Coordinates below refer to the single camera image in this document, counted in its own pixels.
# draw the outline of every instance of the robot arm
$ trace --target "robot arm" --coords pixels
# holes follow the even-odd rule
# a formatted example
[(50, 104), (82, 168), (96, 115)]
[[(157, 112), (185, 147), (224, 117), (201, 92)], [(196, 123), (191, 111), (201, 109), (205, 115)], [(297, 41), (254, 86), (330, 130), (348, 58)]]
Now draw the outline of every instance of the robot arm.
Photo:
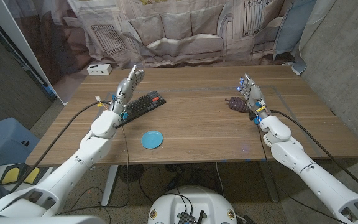
[(142, 81), (144, 71), (136, 71), (120, 82), (117, 97), (109, 110), (103, 111), (91, 125), (80, 148), (35, 186), (13, 192), (0, 199), (0, 216), (50, 217), (63, 209), (68, 193), (94, 163), (105, 157), (111, 148), (115, 126), (121, 122), (125, 104), (131, 100), (135, 87)]
[(240, 79), (237, 90), (256, 113), (254, 123), (267, 133), (263, 139), (272, 148), (274, 159), (298, 174), (337, 219), (344, 223), (358, 223), (358, 194), (304, 152), (302, 145), (291, 136), (290, 128), (276, 116), (271, 116), (260, 88), (247, 74), (245, 79)]

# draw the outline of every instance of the keyboard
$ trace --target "keyboard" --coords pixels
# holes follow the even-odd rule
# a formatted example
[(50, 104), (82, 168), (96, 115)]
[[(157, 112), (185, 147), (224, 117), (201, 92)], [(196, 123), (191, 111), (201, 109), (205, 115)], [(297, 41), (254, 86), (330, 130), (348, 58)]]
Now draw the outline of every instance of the keyboard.
[(129, 102), (125, 109), (128, 117), (126, 120), (122, 121), (122, 125), (125, 125), (143, 114), (158, 108), (164, 103), (166, 103), (166, 101), (156, 91), (152, 91), (144, 96), (141, 96), (139, 99)]

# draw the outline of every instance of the wooden table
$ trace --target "wooden table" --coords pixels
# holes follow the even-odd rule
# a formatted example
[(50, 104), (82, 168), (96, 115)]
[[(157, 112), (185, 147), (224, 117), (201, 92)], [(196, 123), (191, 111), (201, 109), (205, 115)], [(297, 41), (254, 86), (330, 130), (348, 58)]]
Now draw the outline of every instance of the wooden table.
[[(265, 95), (271, 110), (297, 119), (334, 157), (358, 157), (358, 140), (290, 67), (203, 67), (146, 69), (138, 85), (136, 99), (157, 90), (167, 103), (124, 126), (130, 164), (183, 162), (261, 161), (264, 159), (257, 127), (248, 114), (230, 110), (225, 98), (240, 96), (236, 91), (240, 77), (248, 73)], [(88, 76), (64, 107), (26, 163), (34, 164), (70, 118), (86, 105), (115, 91), (129, 70), (115, 70), (108, 76)], [(41, 162), (44, 166), (62, 164), (79, 147), (100, 108), (79, 115)], [(313, 159), (327, 155), (292, 122), (288, 125)], [(160, 147), (148, 150), (140, 139), (157, 130), (163, 134)], [(270, 151), (267, 156), (272, 159)], [(121, 129), (113, 139), (111, 152), (100, 164), (126, 164), (125, 142)]]

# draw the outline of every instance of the white box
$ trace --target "white box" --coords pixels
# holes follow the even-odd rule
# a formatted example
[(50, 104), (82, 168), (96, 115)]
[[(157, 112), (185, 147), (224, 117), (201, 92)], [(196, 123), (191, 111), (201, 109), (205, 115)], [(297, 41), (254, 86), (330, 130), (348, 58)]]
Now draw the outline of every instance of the white box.
[(90, 65), (87, 71), (90, 75), (109, 75), (112, 68), (110, 64)]

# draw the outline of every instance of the blue dish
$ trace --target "blue dish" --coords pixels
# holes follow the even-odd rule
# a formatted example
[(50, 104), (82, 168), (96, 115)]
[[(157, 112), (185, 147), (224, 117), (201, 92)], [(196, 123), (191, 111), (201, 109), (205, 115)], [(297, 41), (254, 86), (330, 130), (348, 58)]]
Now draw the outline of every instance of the blue dish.
[(159, 131), (147, 131), (142, 137), (142, 145), (146, 149), (155, 149), (162, 143), (162, 134)]

